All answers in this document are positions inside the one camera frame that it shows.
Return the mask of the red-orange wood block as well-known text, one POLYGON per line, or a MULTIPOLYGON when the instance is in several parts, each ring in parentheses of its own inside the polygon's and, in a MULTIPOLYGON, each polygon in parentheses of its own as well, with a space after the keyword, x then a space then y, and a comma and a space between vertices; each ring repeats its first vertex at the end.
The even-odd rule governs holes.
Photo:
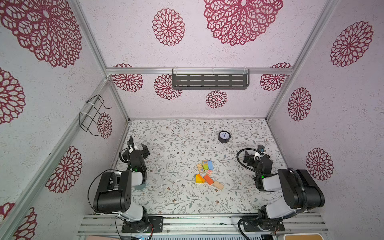
POLYGON ((209 175, 204 176, 205 181, 208 183, 208 185, 212 185, 214 183, 214 180, 209 175))

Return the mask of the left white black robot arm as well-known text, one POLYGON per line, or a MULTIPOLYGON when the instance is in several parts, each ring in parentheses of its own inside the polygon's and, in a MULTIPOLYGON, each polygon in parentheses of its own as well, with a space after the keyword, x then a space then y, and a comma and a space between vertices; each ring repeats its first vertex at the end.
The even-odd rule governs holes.
POLYGON ((147 166, 145 159, 150 155, 148 147, 135 149, 133 143, 124 153, 120 152, 120 160, 127 163, 124 171, 106 170, 100 178, 93 203, 90 206, 95 213, 117 215, 132 231, 144 232, 150 226, 148 212, 145 207, 133 202, 134 187, 144 187, 147 183, 147 166))

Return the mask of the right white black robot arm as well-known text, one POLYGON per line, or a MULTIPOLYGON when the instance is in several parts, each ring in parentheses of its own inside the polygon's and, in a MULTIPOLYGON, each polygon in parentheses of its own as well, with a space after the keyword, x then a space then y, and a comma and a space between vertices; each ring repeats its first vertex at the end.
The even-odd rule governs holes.
POLYGON ((254 183, 259 191, 281 191, 283 194, 275 202, 262 206, 257 217, 245 217, 240 223, 254 222, 263 228, 280 225, 285 219, 324 206, 325 196, 307 170, 287 168, 272 174, 273 161, 265 153, 264 146, 241 149, 236 160, 255 174, 254 183))

